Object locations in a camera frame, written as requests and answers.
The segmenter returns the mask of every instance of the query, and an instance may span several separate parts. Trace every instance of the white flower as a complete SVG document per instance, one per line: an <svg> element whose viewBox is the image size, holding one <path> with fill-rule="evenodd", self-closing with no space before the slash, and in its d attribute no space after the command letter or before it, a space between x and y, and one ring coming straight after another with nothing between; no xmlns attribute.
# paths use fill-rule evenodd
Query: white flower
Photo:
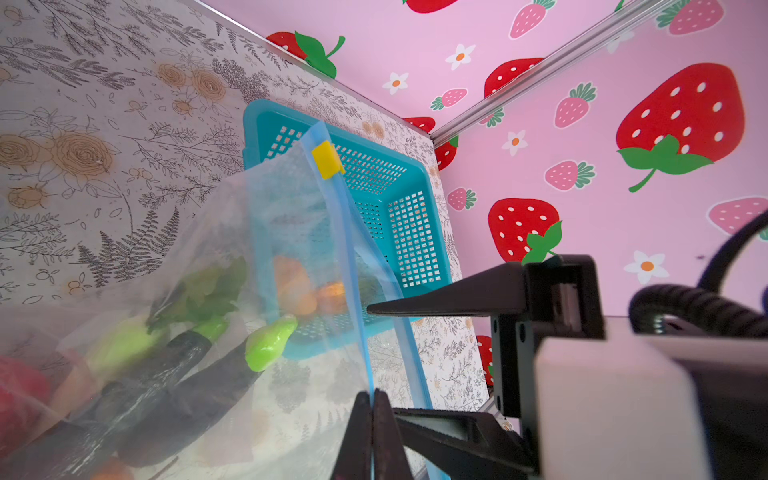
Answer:
<svg viewBox="0 0 768 480"><path fill-rule="evenodd" d="M389 89L389 94L394 95L397 93L397 91L401 88L408 88L408 84L406 84L406 79L408 78L408 74L404 73L402 75L398 75L395 72L392 72L389 75L389 81L386 82L382 87Z"/></svg>
<svg viewBox="0 0 768 480"><path fill-rule="evenodd" d="M619 44L623 41L627 41L630 38L634 37L633 31L626 31L622 33L621 35L617 36L613 40L608 42L608 45L605 46L605 48L608 49L608 53L613 53L616 51L617 48L619 48Z"/></svg>
<svg viewBox="0 0 768 480"><path fill-rule="evenodd" d="M472 50L475 50L474 45L470 45L467 48L464 48L464 45L458 44L456 45L456 53L446 58L445 61L451 64L451 70L455 70L462 63L469 63L472 61L472 59L469 57L469 54L472 53Z"/></svg>
<svg viewBox="0 0 768 480"><path fill-rule="evenodd" d="M669 272L661 267L662 263L664 263L663 253L657 253L656 255L651 255L649 257L645 253L635 250L634 263L627 265L624 268L624 271L636 273L637 279L640 280L640 283L645 285L650 282L652 276L666 278L670 275Z"/></svg>
<svg viewBox="0 0 768 480"><path fill-rule="evenodd" d="M528 142L523 140L525 137L525 130L520 130L519 134L511 131L507 134L507 143L502 145L503 150L509 150L509 156L514 157L518 153L518 148L526 148Z"/></svg>

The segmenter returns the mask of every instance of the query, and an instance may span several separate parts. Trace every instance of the metal edge strip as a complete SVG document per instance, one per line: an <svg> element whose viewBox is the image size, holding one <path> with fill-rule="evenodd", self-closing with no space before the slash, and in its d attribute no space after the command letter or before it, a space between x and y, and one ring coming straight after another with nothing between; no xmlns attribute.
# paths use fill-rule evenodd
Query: metal edge strip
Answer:
<svg viewBox="0 0 768 480"><path fill-rule="evenodd" d="M635 0L618 12L601 20L595 26L560 47L533 68L500 88L496 93L481 100L467 111L432 133L435 146L439 147L498 108L528 93L566 68L591 55L606 43L630 30L661 9L677 0Z"/></svg>
<svg viewBox="0 0 768 480"><path fill-rule="evenodd" d="M276 47L271 41L267 40L266 38L262 37L261 35L257 34L253 30L251 30L250 28L248 28L245 25L239 23L238 21L232 19L231 17L225 15L224 13L219 12L215 8L211 7L210 5L202 2L202 0L178 0L178 1L179 1L179 3L182 3L182 4L184 4L184 5L186 5L187 7L190 7L190 8L195 8L195 9L202 8L203 9L203 13L208 18L210 18L210 19L212 19L212 20L214 20L216 22L219 22L219 23L228 23L228 24L232 25L233 27L236 28L236 30L240 31L241 35L249 38L251 41L253 41L253 43L256 43L258 45L263 46L264 48L266 48L267 50L271 51L275 55L278 55L279 57L284 58L287 61L290 61L292 64L294 64L295 66L301 68L305 72L307 72L307 73L309 73L309 74L319 78L322 81L325 81L327 84L330 84L334 88L338 88L339 90L341 90L345 94L349 95L350 97L354 98L355 100L360 101L360 102L368 105L369 107L371 107L371 108L373 108L373 109L375 109L375 110L385 114L387 117L390 117L394 121L396 121L396 122L398 122L398 123L400 123L402 125L405 125L406 127L410 128L414 132L422 135L423 137L430 137L430 135L428 133L426 133L424 130L422 130L421 128L417 128L417 127L411 125L410 123L408 123L407 121L405 121L401 117L399 117L398 115L393 114L391 111L387 110L386 108L382 107L381 105L376 104L373 101L370 101L366 97L363 97L361 94L359 94L358 92L354 91L352 88L349 88L349 87L345 86L344 84L340 83L336 79L328 77L328 76L318 72L314 68L310 67L301 58L298 58L297 56L293 55L292 53L290 53L290 52L288 52L286 50L283 50L282 48Z"/></svg>

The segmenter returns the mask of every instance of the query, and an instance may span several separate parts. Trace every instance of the ziplock bag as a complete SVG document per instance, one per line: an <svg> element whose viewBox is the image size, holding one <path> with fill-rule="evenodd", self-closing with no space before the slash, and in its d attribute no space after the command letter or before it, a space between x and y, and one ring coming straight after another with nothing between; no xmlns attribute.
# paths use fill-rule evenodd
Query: ziplock bag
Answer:
<svg viewBox="0 0 768 480"><path fill-rule="evenodd" d="M0 478L328 478L374 378L396 406L428 402L405 320L368 347L361 305L399 291L320 173L326 139L224 180L151 275L2 310ZM313 355L287 358L309 336Z"/></svg>

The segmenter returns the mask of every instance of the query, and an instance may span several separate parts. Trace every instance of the table surface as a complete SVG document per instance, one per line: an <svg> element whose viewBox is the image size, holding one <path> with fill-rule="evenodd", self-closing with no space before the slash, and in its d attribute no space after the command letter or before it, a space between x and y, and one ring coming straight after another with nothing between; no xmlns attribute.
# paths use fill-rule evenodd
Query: table surface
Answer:
<svg viewBox="0 0 768 480"><path fill-rule="evenodd" d="M145 0L115 2L88 16L100 28L135 25L118 29L130 46L108 38L109 45L77 39L70 45L47 35L46 15L27 4L19 7L20 23L6 31L6 48L53 53L41 63L22 55L20 64L0 68L10 72L0 110L0 166L7 167L0 169L0 305L55 306L162 264L222 179L242 171L240 119L258 98L421 161L452 277L461 278L427 137L275 55L224 18L176 2L148 7ZM135 248L145 244L159 247ZM488 394L471 320L428 318L413 325L434 407L477 409ZM405 406L410 398L393 335L372 338L369 349L377 384L394 405ZM23 356L18 345L0 348ZM44 367L50 376L60 368L56 362ZM344 375L341 360L322 371L310 361L276 364L260 379L270 387L254 394L259 408L251 415L260 425L254 451L267 444L279 451L335 428L334 419L348 409L333 395L344 387ZM261 408L267 404L273 408ZM320 410L326 414L319 417ZM182 460L159 479L202 478L182 473L192 464L205 469L199 459ZM236 478L226 470L205 478Z"/></svg>

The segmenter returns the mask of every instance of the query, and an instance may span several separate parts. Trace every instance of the teal basket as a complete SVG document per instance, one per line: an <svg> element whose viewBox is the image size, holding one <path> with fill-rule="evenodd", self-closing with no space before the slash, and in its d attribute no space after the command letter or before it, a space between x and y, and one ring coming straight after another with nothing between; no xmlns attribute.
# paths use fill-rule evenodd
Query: teal basket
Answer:
<svg viewBox="0 0 768 480"><path fill-rule="evenodd" d="M245 168L284 154L317 122L272 101L252 102L243 115ZM328 125L328 131L344 164L352 199L399 280L403 296L422 295L451 283L440 217L424 166L340 128ZM369 316L365 311L363 316L369 336L392 328L387 317ZM293 338L311 343L314 336L320 338L319 332L312 331L316 328L300 327ZM351 329L349 316L339 316L337 325L325 334L351 334Z"/></svg>

